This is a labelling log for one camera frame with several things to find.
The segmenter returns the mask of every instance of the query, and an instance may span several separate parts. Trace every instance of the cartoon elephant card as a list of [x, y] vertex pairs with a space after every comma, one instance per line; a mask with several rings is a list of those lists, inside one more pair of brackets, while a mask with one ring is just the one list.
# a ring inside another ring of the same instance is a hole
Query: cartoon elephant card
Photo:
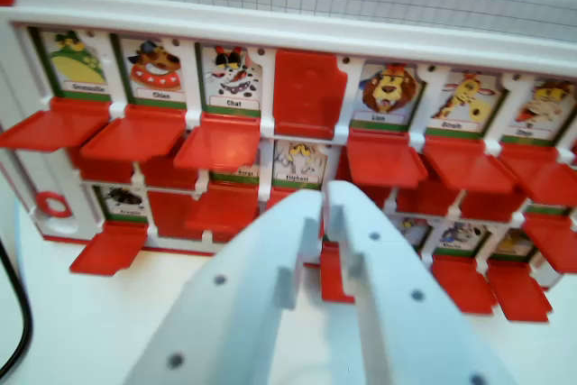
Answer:
[[131, 103], [186, 108], [180, 58], [160, 39], [111, 35]]
[[71, 29], [30, 28], [32, 42], [58, 96], [110, 101], [105, 73], [88, 36]]
[[536, 80], [535, 87], [516, 111], [503, 142], [553, 145], [576, 104], [575, 84], [566, 80]]
[[328, 155], [323, 144], [278, 140], [274, 148], [272, 186], [320, 189]]
[[438, 96], [426, 134], [480, 139], [504, 95], [499, 75], [455, 69]]
[[351, 127], [407, 131], [424, 88], [415, 66], [365, 63], [354, 101]]
[[261, 115], [262, 67], [240, 46], [201, 45], [204, 108], [220, 115]]
[[488, 231], [484, 225], [454, 223], [441, 235], [435, 254], [473, 257], [487, 234]]

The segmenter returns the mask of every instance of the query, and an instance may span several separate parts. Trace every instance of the cartoon dog card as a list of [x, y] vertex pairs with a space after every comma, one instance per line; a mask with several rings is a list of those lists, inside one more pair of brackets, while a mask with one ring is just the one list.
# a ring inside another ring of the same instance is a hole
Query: cartoon dog card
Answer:
[[259, 183], [259, 161], [261, 153], [258, 151], [254, 163], [250, 166], [241, 166], [233, 173], [224, 173], [221, 171], [211, 171], [210, 176], [213, 180], [222, 180], [226, 182], [240, 182], [243, 184]]
[[351, 127], [406, 131], [423, 88], [415, 67], [365, 63]]
[[202, 46], [200, 53], [207, 112], [260, 116], [262, 67], [248, 51], [211, 45]]
[[98, 202], [107, 220], [147, 221], [146, 210], [142, 204], [143, 190], [127, 187], [94, 187]]
[[486, 235], [487, 229], [483, 225], [454, 223], [441, 235], [435, 254], [472, 257]]
[[31, 28], [54, 93], [93, 101], [110, 101], [105, 73], [96, 48], [81, 39], [80, 31]]
[[156, 38], [111, 36], [130, 102], [186, 108], [178, 56]]
[[490, 259], [528, 261], [534, 251], [535, 246], [525, 232], [520, 229], [509, 229]]
[[426, 239], [431, 226], [424, 218], [413, 218], [396, 215], [387, 215], [390, 222], [415, 248], [419, 248]]
[[575, 109], [575, 85], [539, 79], [505, 130], [503, 142], [552, 145]]
[[502, 97], [498, 76], [452, 71], [438, 97], [439, 105], [431, 115], [426, 133], [478, 139]]
[[328, 159], [322, 144], [279, 140], [275, 144], [272, 185], [320, 189]]

